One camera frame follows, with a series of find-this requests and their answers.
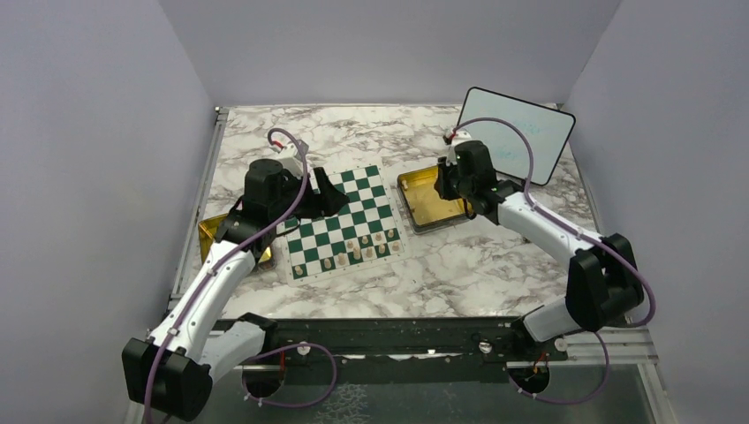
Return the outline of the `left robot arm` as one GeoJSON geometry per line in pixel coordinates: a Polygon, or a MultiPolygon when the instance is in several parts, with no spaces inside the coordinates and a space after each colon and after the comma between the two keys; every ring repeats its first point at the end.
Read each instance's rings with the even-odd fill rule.
{"type": "Polygon", "coordinates": [[[156,409],[194,420],[214,385],[242,360],[274,358],[277,339],[262,321],[245,319],[220,337],[210,333],[238,284],[287,219],[337,214],[348,203],[322,167],[296,159],[259,159],[245,175],[245,191],[220,222],[198,276],[185,296],[143,340],[130,339],[122,361],[128,397],[149,412],[156,409]]]}

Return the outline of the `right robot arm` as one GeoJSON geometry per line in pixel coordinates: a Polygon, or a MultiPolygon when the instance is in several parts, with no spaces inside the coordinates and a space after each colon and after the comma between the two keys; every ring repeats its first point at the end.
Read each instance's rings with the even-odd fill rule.
{"type": "Polygon", "coordinates": [[[515,231],[567,268],[564,296],[515,324],[509,339],[517,357],[533,358],[556,337],[595,332],[644,301],[627,238],[575,228],[547,211],[520,184],[497,177],[481,141],[452,146],[438,159],[435,190],[441,199],[461,200],[474,215],[515,231]]]}

